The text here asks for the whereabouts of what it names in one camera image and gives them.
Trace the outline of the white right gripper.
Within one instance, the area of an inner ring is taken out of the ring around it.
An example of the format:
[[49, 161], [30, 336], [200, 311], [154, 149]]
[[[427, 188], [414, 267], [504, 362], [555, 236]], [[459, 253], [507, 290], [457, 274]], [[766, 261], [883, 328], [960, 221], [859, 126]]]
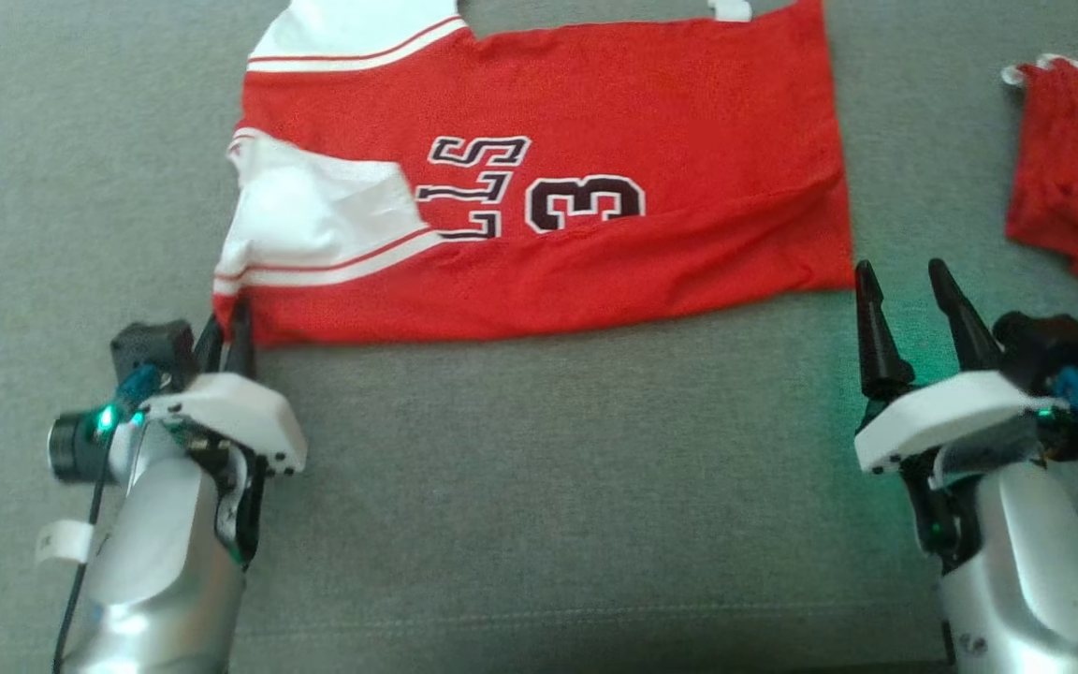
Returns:
[[999, 367], [1000, 346], [944, 260], [929, 260], [929, 280], [963, 373], [908, 393], [914, 368], [899, 354], [887, 325], [877, 274], [869, 261], [857, 264], [861, 391], [870, 401], [890, 402], [854, 436], [865, 474], [898, 471], [899, 463], [930, 448], [945, 448], [1031, 411], [1064, 408], [1052, 394], [1025, 393], [1001, 372], [991, 371]]

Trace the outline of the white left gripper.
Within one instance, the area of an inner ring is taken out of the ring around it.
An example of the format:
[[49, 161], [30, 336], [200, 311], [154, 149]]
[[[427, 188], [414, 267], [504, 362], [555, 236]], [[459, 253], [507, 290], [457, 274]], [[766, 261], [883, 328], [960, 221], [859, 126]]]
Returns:
[[221, 364], [222, 328], [206, 320], [194, 343], [201, 374], [180, 393], [157, 394], [141, 403], [148, 419], [182, 419], [222, 435], [264, 456], [277, 474], [302, 474], [308, 445], [282, 393], [255, 383], [255, 344], [248, 300], [234, 306], [229, 321], [226, 373]]

